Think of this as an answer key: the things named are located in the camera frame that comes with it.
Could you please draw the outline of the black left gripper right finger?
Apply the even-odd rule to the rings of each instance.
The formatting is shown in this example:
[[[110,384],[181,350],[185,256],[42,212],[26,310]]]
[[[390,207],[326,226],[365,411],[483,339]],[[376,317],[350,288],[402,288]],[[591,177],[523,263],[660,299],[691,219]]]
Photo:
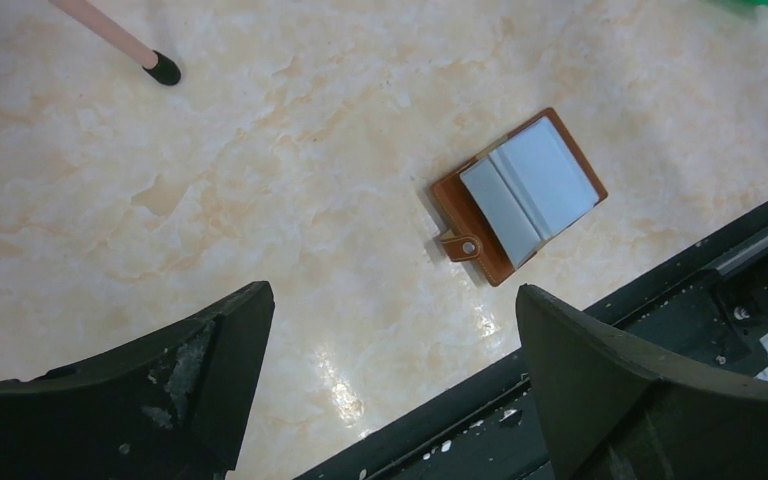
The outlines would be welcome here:
[[[607,325],[534,286],[516,318],[558,479],[768,479],[768,382]]]

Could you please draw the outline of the brown leather card holder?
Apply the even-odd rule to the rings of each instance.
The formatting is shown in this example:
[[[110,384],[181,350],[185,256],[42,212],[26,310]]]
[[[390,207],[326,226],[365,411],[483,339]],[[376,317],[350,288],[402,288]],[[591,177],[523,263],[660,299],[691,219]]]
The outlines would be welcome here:
[[[553,108],[545,108],[433,182],[449,259],[494,287],[609,193]]]

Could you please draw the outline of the pink music stand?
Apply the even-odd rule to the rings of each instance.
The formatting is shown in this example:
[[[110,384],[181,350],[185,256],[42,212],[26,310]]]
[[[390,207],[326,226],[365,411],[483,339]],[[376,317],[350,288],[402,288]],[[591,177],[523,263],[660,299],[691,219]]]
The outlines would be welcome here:
[[[163,86],[178,85],[183,77],[177,63],[150,48],[90,1],[50,1],[50,4],[104,40]]]

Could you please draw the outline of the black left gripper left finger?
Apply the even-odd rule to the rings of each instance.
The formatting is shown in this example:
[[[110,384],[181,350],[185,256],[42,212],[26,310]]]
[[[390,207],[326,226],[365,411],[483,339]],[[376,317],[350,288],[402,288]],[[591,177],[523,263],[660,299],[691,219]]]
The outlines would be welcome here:
[[[257,281],[30,381],[0,381],[0,479],[222,479],[236,469],[275,311]]]

